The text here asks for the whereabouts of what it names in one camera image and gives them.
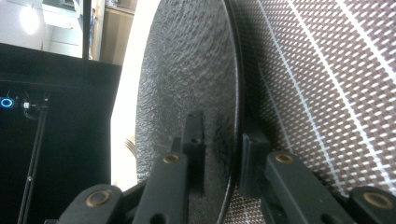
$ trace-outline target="black wall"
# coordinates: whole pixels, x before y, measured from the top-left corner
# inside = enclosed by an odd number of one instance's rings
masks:
[[[0,44],[0,96],[49,96],[29,223],[58,218],[77,194],[110,182],[110,118],[120,66]],[[17,222],[37,121],[0,109],[0,223]]]

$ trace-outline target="black textured object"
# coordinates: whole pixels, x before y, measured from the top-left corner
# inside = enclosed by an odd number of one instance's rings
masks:
[[[149,177],[158,155],[181,136],[184,118],[205,114],[205,195],[191,201],[189,222],[223,220],[240,143],[238,47],[223,1],[161,1],[142,65],[136,117],[137,172]]]

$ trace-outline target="brass screw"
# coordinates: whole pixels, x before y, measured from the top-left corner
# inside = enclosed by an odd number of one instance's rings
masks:
[[[374,193],[374,192],[365,192],[363,193],[363,198],[367,201],[367,203],[370,203],[371,205],[383,209],[391,209],[393,208],[393,203],[392,201],[379,193]]]
[[[85,204],[89,207],[99,207],[102,204],[105,204],[111,198],[110,190],[98,190],[88,196]]]
[[[163,162],[168,164],[177,163],[178,161],[180,161],[180,157],[176,154],[167,155],[163,158]]]
[[[294,161],[293,157],[289,156],[288,154],[277,154],[275,159],[282,163],[292,163]]]

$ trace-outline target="blue ring light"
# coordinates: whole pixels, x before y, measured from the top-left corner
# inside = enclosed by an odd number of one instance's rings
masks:
[[[14,102],[9,98],[4,98],[0,101],[0,104],[4,108],[11,108],[14,105]]]

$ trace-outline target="black plate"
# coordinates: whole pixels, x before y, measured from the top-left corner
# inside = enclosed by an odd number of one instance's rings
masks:
[[[137,172],[181,136],[190,111],[205,114],[205,197],[189,222],[223,219],[233,190],[240,139],[241,70],[237,35],[223,1],[161,1],[148,36],[136,117]]]

